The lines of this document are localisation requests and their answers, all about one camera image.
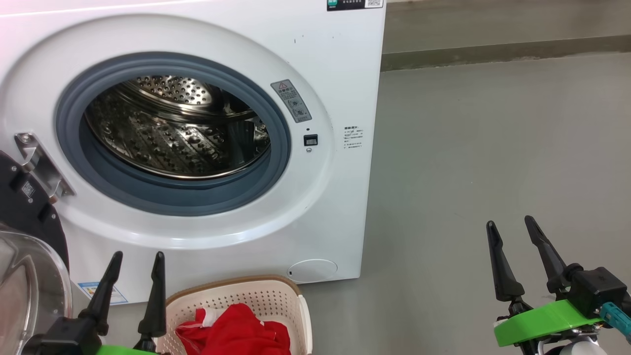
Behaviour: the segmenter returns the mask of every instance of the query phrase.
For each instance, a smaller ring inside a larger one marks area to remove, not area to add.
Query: gray floor
[[[301,287],[314,354],[519,353],[493,338],[489,219],[533,306],[551,296],[526,214],[631,284],[630,76],[631,54],[383,73],[362,276]],[[113,308],[108,343],[133,345],[143,310]]]

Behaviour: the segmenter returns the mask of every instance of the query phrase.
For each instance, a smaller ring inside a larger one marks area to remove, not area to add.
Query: washing machine
[[[72,281],[89,296],[119,250],[113,303],[147,300],[157,251],[167,294],[359,277],[384,17],[383,0],[1,6],[0,150],[54,203]],[[40,205],[27,182],[11,188]]]

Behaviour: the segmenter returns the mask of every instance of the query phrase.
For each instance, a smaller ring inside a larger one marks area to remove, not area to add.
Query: metal part
[[[85,119],[108,150],[152,174],[219,178],[247,168],[269,148],[266,127],[258,117],[227,124],[211,119],[177,123],[145,112],[137,102],[109,90],[88,106]]]
[[[550,340],[544,339],[537,343],[537,355],[544,355],[545,351],[543,351],[543,346],[547,344]]]
[[[15,134],[15,143],[22,157],[26,160],[22,164],[22,169],[30,172],[42,185],[48,194],[50,203],[55,203],[64,196],[74,195],[74,191],[59,170],[57,170],[57,167],[33,133]]]
[[[598,340],[595,337],[592,338],[593,335],[597,335],[598,333],[581,333],[580,336],[570,339],[571,342],[590,342],[598,345]]]
[[[236,96],[193,78],[139,76],[117,85],[115,90],[145,112],[176,123],[227,123],[256,117]]]

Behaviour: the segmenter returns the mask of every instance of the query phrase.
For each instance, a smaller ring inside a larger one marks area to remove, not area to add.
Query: red cloth
[[[204,309],[195,320],[175,329],[187,355],[291,355],[287,328],[278,322],[261,322],[243,303],[233,304],[213,324],[202,327]]]

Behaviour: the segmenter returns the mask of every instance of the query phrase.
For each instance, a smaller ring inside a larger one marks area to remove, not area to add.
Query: laundry basket
[[[198,308],[228,308],[245,303],[258,319],[287,327],[292,355],[311,354],[311,319],[298,286],[282,276],[241,277],[193,287],[167,299],[167,334],[157,339],[157,352],[186,355],[175,329],[195,319]]]

